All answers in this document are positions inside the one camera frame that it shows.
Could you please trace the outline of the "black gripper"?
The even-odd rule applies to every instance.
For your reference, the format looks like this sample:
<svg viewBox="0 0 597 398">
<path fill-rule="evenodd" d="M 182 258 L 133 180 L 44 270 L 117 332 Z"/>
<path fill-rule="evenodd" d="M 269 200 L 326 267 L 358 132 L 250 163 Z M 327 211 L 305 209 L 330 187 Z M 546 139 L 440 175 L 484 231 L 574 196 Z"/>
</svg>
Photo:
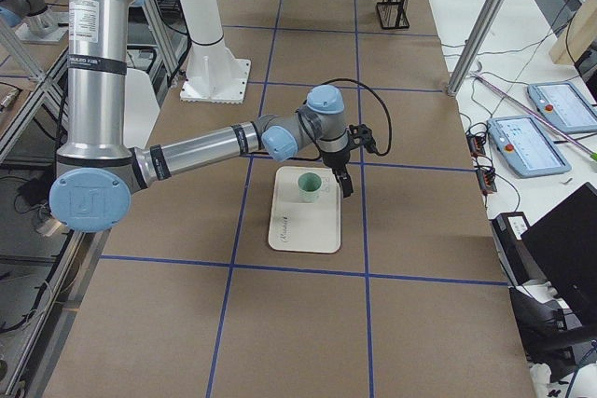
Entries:
<svg viewBox="0 0 597 398">
<path fill-rule="evenodd" d="M 346 165 L 351 158 L 350 153 L 349 149 L 342 149 L 336 152 L 322 152 L 323 163 L 335 174 L 338 174 L 338 183 L 344 198 L 349 198 L 354 193 L 352 178 L 346 173 Z"/>
</svg>

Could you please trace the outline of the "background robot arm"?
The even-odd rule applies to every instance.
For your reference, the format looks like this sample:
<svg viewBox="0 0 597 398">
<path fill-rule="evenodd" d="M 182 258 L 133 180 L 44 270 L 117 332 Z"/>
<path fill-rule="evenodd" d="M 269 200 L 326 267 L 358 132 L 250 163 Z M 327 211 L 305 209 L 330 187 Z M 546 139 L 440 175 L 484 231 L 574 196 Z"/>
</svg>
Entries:
<svg viewBox="0 0 597 398">
<path fill-rule="evenodd" d="M 54 11 L 45 0 L 1 0 L 1 18 L 29 44 L 57 44 L 68 31 L 68 13 Z"/>
</svg>

